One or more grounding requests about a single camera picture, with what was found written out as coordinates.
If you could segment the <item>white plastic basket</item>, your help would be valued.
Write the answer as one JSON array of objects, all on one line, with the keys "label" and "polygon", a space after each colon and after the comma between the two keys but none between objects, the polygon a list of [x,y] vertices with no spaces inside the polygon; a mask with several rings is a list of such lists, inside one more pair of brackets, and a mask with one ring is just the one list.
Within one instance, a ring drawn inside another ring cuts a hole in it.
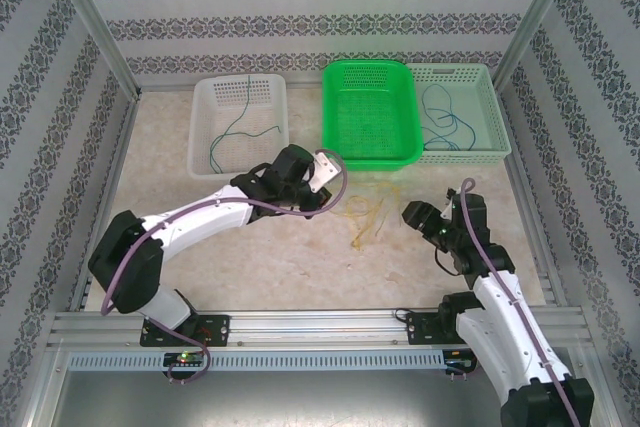
[{"label": "white plastic basket", "polygon": [[195,85],[187,145],[193,179],[228,180],[273,161],[288,144],[282,76],[227,75]]}]

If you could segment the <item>green plastic basket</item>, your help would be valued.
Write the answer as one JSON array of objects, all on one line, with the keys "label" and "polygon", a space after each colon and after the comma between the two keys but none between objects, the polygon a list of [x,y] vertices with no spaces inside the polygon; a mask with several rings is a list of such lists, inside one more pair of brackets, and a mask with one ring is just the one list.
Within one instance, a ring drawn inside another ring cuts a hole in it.
[{"label": "green plastic basket", "polygon": [[322,76],[322,146],[351,171],[397,171],[423,152],[413,75],[391,60],[339,60]]}]

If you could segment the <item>pale mint plastic basket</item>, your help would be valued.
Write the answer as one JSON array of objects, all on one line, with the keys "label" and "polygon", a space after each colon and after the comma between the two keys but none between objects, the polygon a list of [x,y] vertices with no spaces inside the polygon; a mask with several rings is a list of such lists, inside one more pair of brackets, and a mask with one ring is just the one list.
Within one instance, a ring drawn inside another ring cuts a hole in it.
[{"label": "pale mint plastic basket", "polygon": [[489,70],[481,63],[411,63],[429,165],[493,165],[511,153]]}]

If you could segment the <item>small circuit board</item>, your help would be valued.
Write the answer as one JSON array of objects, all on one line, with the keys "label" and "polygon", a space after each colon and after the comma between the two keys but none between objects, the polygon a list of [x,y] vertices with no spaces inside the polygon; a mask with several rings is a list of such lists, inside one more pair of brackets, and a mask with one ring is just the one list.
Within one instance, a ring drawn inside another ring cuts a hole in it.
[{"label": "small circuit board", "polygon": [[166,353],[163,358],[163,366],[166,368],[172,365],[196,368],[201,367],[203,363],[203,355],[195,352]]}]

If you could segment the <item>aluminium side rail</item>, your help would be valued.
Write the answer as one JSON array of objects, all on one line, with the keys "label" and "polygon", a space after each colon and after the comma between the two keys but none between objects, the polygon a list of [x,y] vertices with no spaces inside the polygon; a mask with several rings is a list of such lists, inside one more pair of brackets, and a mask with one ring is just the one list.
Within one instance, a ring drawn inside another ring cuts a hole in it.
[{"label": "aluminium side rail", "polygon": [[531,191],[526,169],[522,162],[520,151],[514,137],[509,118],[499,94],[498,106],[507,132],[507,139],[511,146],[511,153],[506,156],[504,163],[514,193],[515,202],[523,222],[524,232],[541,282],[545,301],[553,306],[568,307],[567,300],[552,249],[540,220],[535,199]]},{"label": "aluminium side rail", "polygon": [[135,94],[127,103],[120,117],[116,135],[107,143],[110,150],[108,151],[107,162],[100,170],[102,178],[101,184],[99,185],[99,196],[92,205],[94,208],[93,217],[91,223],[88,225],[89,230],[85,242],[79,251],[81,257],[79,258],[77,269],[74,271],[75,277],[71,285],[68,302],[64,307],[65,311],[73,312],[82,310],[86,303],[86,288],[87,285],[90,284],[89,258],[109,222],[109,214],[115,197],[115,191],[117,190],[131,131],[135,123],[139,98],[140,94]]}]

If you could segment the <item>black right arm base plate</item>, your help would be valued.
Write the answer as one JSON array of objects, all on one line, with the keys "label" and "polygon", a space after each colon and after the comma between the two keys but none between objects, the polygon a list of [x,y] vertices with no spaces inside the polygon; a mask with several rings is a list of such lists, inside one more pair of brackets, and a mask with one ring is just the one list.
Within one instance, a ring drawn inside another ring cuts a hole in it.
[{"label": "black right arm base plate", "polygon": [[464,341],[455,327],[436,312],[409,312],[405,316],[410,345],[453,345]]}]

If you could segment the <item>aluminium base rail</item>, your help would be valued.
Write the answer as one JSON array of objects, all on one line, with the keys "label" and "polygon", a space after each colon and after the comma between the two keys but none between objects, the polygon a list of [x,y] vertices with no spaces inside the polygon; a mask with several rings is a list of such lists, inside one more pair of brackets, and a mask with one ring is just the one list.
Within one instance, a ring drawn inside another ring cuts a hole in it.
[{"label": "aluminium base rail", "polygon": [[[536,319],[553,347],[591,345],[577,307],[535,306]],[[230,311],[227,348],[253,350],[345,350],[407,348],[407,328],[391,310]],[[143,318],[96,312],[55,315],[46,347],[67,351],[133,351],[140,348]]]}]

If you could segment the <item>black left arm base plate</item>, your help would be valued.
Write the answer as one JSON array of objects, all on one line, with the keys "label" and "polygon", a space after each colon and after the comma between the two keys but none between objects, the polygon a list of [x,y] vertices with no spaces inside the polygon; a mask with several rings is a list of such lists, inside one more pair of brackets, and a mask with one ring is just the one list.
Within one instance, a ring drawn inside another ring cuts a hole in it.
[{"label": "black left arm base plate", "polygon": [[[230,331],[230,317],[192,314],[175,331],[207,347],[225,347]],[[186,340],[164,332],[150,320],[143,321],[139,343],[142,347],[191,346]]]}]

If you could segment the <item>aluminium frame post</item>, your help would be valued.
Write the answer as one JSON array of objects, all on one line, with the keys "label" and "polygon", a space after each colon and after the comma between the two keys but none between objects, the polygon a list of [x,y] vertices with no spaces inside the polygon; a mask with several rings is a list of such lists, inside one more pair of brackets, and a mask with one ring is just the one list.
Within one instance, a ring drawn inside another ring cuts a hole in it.
[{"label": "aluminium frame post", "polygon": [[501,92],[509,82],[513,71],[527,50],[530,40],[543,22],[553,1],[554,0],[532,0],[502,60],[493,74],[493,84],[497,92]]},{"label": "aluminium frame post", "polygon": [[140,87],[95,1],[71,0],[71,2],[127,97],[130,100],[138,100]]}]

